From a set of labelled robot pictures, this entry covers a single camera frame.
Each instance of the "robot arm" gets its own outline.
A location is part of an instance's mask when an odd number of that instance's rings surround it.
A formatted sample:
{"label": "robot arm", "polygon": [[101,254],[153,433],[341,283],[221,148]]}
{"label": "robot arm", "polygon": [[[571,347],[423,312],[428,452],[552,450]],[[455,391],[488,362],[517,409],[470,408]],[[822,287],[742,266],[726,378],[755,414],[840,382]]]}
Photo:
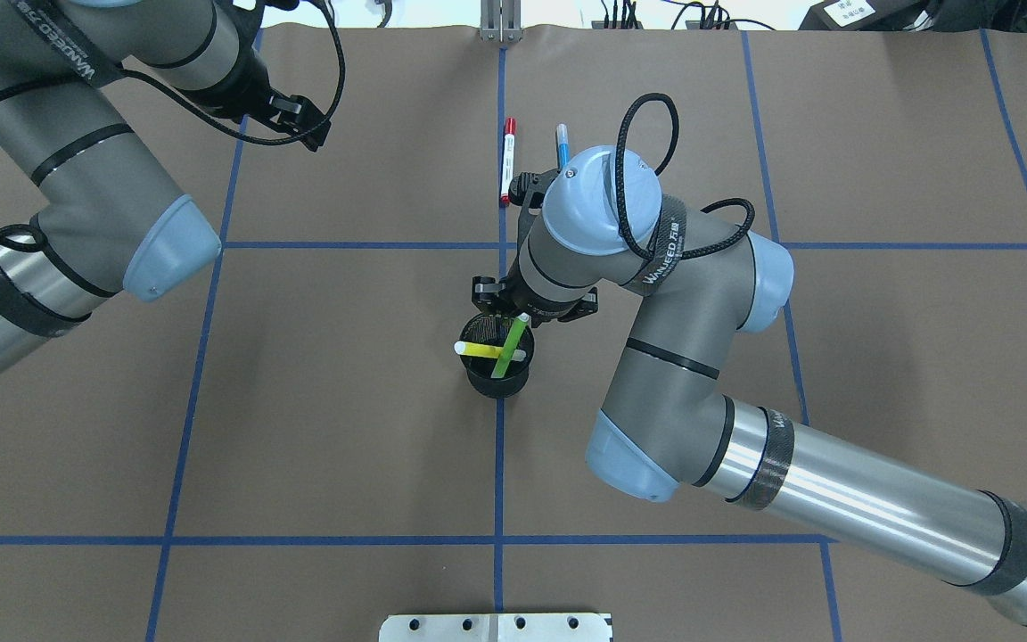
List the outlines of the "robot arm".
{"label": "robot arm", "polygon": [[[560,167],[544,198],[531,203],[542,212],[524,219],[529,230],[519,231],[512,267],[490,288],[490,309],[537,322],[565,317],[600,279],[645,295],[595,420],[585,454],[592,470],[651,501],[692,484],[787,517],[983,595],[1027,626],[1027,504],[957,487],[719,393],[734,333],[767,328],[790,296],[790,256],[749,232],[724,251],[677,261],[682,246],[660,230],[669,220],[684,217],[686,230],[676,232],[689,247],[731,237],[733,225],[684,216],[679,199],[661,195],[651,167],[626,152],[629,223],[639,244],[655,251],[641,259],[618,230],[614,159],[611,147],[595,147]],[[529,184],[522,179],[510,200],[524,203]]]}
{"label": "robot arm", "polygon": [[[288,8],[297,3],[275,3]],[[268,82],[264,1],[0,0],[0,146],[49,205],[0,231],[0,373],[129,290],[154,301],[216,259],[220,235],[98,90],[128,56],[218,118],[248,115],[317,149],[327,114]]]}

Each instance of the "black cup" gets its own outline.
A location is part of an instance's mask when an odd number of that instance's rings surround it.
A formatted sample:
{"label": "black cup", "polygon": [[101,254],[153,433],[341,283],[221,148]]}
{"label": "black cup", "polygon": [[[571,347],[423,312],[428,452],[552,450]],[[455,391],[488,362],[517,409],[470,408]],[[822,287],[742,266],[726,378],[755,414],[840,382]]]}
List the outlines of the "black cup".
{"label": "black cup", "polygon": [[[512,325],[514,318],[509,316],[478,314],[478,316],[469,318],[465,327],[462,328],[459,340],[501,346],[505,343],[505,337],[508,336]],[[522,338],[518,341],[517,346],[518,349],[525,350],[525,361],[510,362],[509,369],[505,370],[505,376],[500,379],[490,378],[490,373],[493,373],[497,358],[460,354],[459,358],[462,361],[462,366],[465,367],[465,375],[469,378],[469,385],[489,399],[505,399],[521,390],[530,379],[530,362],[533,361],[533,333],[529,327],[526,327],[525,332],[522,333]]]}

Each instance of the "table surface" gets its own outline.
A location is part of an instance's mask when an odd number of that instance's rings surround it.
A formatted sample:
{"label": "table surface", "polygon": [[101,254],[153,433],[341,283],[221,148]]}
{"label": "table surface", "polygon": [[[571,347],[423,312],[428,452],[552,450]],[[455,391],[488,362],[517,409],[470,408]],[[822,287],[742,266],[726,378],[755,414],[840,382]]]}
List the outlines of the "table surface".
{"label": "table surface", "polygon": [[[237,145],[106,89],[221,232],[215,267],[119,296],[0,377],[0,639],[374,639],[396,612],[593,610],[617,639],[981,639],[981,598],[684,488],[644,503],[583,452],[639,300],[535,333],[529,385],[451,344],[500,273],[519,169],[682,117],[671,194],[739,195],[796,264],[725,393],[1027,500],[1027,36],[345,30],[317,154]],[[330,40],[267,30],[273,83],[330,97]],[[304,65],[302,61],[321,61]],[[649,159],[668,123],[643,110]],[[44,200],[0,152],[0,225]]]}

